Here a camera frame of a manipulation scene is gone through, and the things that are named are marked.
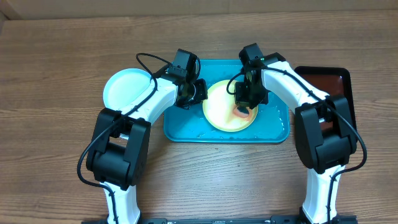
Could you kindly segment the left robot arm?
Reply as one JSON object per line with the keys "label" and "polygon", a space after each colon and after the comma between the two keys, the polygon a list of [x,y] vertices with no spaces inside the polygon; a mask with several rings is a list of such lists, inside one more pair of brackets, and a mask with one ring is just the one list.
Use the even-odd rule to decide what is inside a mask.
{"label": "left robot arm", "polygon": [[200,59],[178,49],[156,72],[145,65],[115,73],[103,90],[104,109],[76,168],[85,184],[102,188],[108,217],[103,223],[138,223],[136,185],[146,166],[150,129],[169,107],[189,109],[207,98]]}

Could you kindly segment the light blue plate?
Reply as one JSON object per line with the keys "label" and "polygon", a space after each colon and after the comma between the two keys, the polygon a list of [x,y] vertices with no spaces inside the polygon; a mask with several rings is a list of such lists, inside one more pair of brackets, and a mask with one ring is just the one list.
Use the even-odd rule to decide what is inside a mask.
{"label": "light blue plate", "polygon": [[103,103],[117,110],[129,105],[150,85],[151,76],[138,68],[127,68],[115,73],[105,84]]}

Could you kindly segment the pink green sponge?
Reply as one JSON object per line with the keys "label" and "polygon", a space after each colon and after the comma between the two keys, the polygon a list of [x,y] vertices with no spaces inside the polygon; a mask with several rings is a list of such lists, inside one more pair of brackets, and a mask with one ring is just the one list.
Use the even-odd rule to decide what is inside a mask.
{"label": "pink green sponge", "polygon": [[250,110],[245,106],[237,106],[233,110],[233,114],[239,118],[247,118],[250,115]]}

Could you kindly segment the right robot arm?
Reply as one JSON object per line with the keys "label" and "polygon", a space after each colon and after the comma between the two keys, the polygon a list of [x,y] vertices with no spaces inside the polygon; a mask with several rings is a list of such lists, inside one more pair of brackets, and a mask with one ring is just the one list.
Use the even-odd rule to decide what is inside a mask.
{"label": "right robot arm", "polygon": [[336,211],[340,175],[347,172],[359,138],[348,100],[331,96],[298,75],[279,53],[264,55],[257,44],[239,53],[244,79],[232,93],[240,110],[278,96],[294,113],[295,148],[307,168],[307,189],[296,223],[357,223]]}

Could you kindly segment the yellow plate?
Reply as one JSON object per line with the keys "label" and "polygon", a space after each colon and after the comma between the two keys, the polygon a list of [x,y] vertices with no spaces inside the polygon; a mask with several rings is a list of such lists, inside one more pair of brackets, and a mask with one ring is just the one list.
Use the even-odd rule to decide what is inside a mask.
{"label": "yellow plate", "polygon": [[208,89],[208,99],[203,101],[203,113],[207,121],[216,129],[226,132],[237,132],[246,129],[255,120],[258,107],[250,109],[247,118],[239,118],[233,114],[235,104],[234,95],[226,91],[229,80],[222,80]]}

